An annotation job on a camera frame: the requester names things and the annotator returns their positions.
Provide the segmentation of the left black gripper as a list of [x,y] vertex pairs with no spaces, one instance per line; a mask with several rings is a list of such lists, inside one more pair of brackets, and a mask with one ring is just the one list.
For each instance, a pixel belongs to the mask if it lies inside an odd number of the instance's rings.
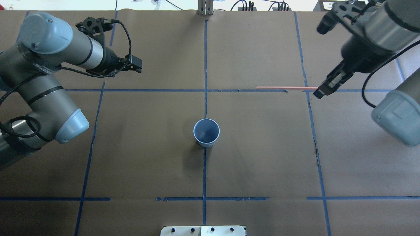
[[[79,67],[87,73],[95,76],[105,76],[117,72],[124,67],[122,58],[118,57],[113,50],[105,45],[105,32],[111,31],[114,23],[119,22],[115,19],[87,17],[84,21],[75,26],[81,33],[85,34],[90,41],[90,52]],[[125,56],[127,63],[125,71],[142,72],[142,60],[133,55]]]

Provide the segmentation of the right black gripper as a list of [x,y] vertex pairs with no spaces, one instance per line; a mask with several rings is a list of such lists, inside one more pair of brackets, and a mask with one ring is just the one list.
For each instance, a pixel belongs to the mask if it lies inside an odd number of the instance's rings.
[[363,7],[350,0],[336,2],[321,19],[317,31],[326,34],[337,24],[351,37],[341,48],[342,61],[313,92],[318,99],[336,92],[355,72],[372,73],[399,51],[397,43],[391,41],[393,21],[383,0],[370,0]]

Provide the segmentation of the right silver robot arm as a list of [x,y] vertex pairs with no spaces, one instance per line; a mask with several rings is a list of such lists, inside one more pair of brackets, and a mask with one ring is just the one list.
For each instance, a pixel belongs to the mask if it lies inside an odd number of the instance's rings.
[[367,74],[361,88],[363,101],[372,107],[371,118],[389,135],[409,147],[419,145],[419,69],[400,75],[399,85],[378,104],[367,99],[373,75],[419,45],[418,0],[370,0],[360,7],[348,1],[332,4],[317,26],[326,34],[341,24],[351,37],[341,48],[342,61],[314,91],[318,99],[335,93],[355,73]]

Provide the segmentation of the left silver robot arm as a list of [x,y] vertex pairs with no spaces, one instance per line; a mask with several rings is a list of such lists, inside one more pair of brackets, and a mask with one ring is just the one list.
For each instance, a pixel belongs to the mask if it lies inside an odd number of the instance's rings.
[[129,52],[118,57],[105,44],[116,19],[88,17],[70,26],[46,12],[28,15],[20,39],[1,52],[3,103],[17,92],[31,112],[1,123],[1,170],[56,140],[65,144],[85,132],[89,122],[54,76],[60,70],[106,78],[121,71],[142,72],[142,60]]

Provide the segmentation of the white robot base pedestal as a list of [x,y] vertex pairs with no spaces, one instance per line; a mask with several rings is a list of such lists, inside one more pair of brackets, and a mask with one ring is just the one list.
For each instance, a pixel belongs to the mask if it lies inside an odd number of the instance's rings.
[[246,236],[246,227],[227,226],[165,226],[161,236]]

